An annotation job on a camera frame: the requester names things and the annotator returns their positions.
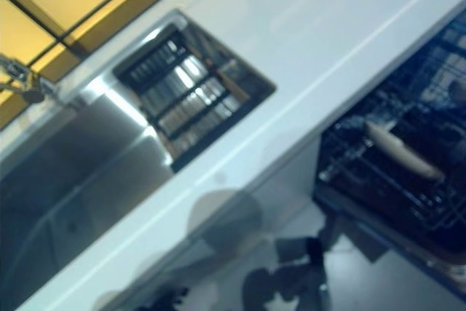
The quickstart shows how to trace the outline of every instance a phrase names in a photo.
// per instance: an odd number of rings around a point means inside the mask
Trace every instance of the floor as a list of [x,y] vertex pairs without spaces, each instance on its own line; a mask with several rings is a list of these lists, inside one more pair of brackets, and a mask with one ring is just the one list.
[[[178,309],[244,310],[242,287],[246,277],[260,268],[274,272],[279,267],[274,240],[316,235],[323,222],[323,213],[310,203],[274,237],[265,237],[263,243],[243,259],[233,261],[208,279],[200,281]],[[388,251],[372,264],[345,236],[341,236],[331,251],[325,254],[325,270],[333,311],[466,310],[466,304],[396,253]],[[298,304],[297,297],[284,300],[281,294],[275,293],[273,300],[267,302],[263,310],[313,310],[298,307]]]

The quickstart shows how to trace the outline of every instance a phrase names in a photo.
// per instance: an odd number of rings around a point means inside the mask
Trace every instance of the dishwasher rack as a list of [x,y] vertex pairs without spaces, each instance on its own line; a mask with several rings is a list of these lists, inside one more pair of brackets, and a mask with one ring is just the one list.
[[[403,167],[367,122],[444,176]],[[324,132],[318,178],[420,245],[466,254],[466,11]]]

